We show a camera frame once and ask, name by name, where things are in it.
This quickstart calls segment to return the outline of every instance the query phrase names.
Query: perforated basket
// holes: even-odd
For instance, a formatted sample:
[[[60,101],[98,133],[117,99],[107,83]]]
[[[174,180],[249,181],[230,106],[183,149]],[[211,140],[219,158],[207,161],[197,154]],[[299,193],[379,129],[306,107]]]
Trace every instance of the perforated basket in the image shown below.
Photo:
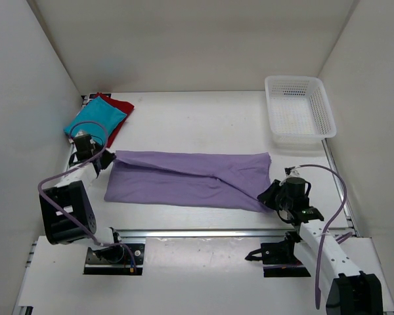
[[[274,141],[314,144],[336,135],[324,85],[316,77],[273,75],[265,79]]]

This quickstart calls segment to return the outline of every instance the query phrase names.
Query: purple cable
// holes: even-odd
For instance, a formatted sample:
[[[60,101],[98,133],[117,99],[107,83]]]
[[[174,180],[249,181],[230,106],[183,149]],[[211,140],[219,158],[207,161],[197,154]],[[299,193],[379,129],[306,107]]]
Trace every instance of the purple cable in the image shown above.
[[[127,252],[129,253],[130,259],[131,259],[131,264],[133,265],[133,269],[134,269],[134,273],[137,271],[137,267],[136,267],[136,261],[134,260],[134,255],[131,252],[130,248],[125,245],[124,243],[101,243],[97,240],[97,238],[95,237],[95,235],[93,235],[93,233],[91,231],[89,231],[86,226],[84,226],[83,224],[80,223],[80,221],[78,221],[75,217],[73,217],[71,214],[69,214],[67,211],[65,211],[62,207],[60,207],[57,203],[55,203],[49,196],[47,196],[43,189],[42,186],[46,183],[49,182],[50,180],[53,179],[57,179],[59,177],[63,177],[67,174],[73,173],[76,169],[80,169],[83,166],[85,166],[86,164],[88,164],[89,162],[92,162],[94,159],[99,158],[102,153],[104,153],[105,149],[106,149],[106,145],[108,143],[108,132],[106,131],[105,127],[102,126],[100,123],[97,123],[96,121],[91,121],[91,120],[87,120],[87,121],[81,121],[79,123],[76,123],[71,129],[70,132],[68,133],[69,138],[72,137],[72,132],[73,129],[75,127],[77,127],[78,125],[82,125],[84,123],[94,123],[95,125],[98,125],[99,127],[102,128],[102,130],[105,132],[105,141],[102,144],[102,150],[99,151],[97,154],[95,154],[93,157],[91,157],[90,159],[87,159],[86,161],[84,161],[82,164],[80,164],[77,167],[74,167],[73,169],[69,169],[68,171],[65,171],[63,173],[51,176],[49,178],[43,179],[41,182],[39,182],[38,184],[38,192],[39,195],[41,195],[42,198],[44,198],[48,203],[50,203],[55,209],[59,210],[67,219],[69,219],[70,221],[72,221],[74,224],[76,224],[82,231],[85,232],[86,235],[88,235],[93,242],[95,243],[95,245],[97,246],[102,246],[102,247],[113,247],[113,246],[122,246],[123,248],[125,248],[127,250]]]
[[[332,169],[322,166],[322,165],[317,165],[317,164],[303,164],[300,166],[295,167],[296,169],[299,169],[301,167],[318,167],[320,169],[325,169],[329,172],[331,172],[334,176],[336,176],[340,182],[341,185],[343,186],[343,200],[341,201],[341,205],[339,206],[339,209],[334,213],[334,215],[331,217],[330,220],[327,221],[326,225],[324,226],[324,230],[322,231],[321,239],[320,239],[320,245],[318,248],[318,257],[317,257],[317,268],[315,270],[315,307],[317,310],[320,309],[320,303],[321,303],[321,290],[320,290],[320,270],[321,270],[321,257],[322,257],[322,249],[324,247],[324,241],[326,239],[326,231],[330,227],[331,223],[338,217],[338,215],[341,213],[341,211],[344,208],[344,205],[346,204],[347,200],[347,187],[346,183],[344,183],[344,180],[342,177]]]
[[[339,236],[338,238],[336,238],[336,242],[338,242],[339,244],[343,243],[345,240],[347,240],[348,238],[350,238],[352,236],[352,232],[348,232],[346,234],[343,234],[342,236]]]

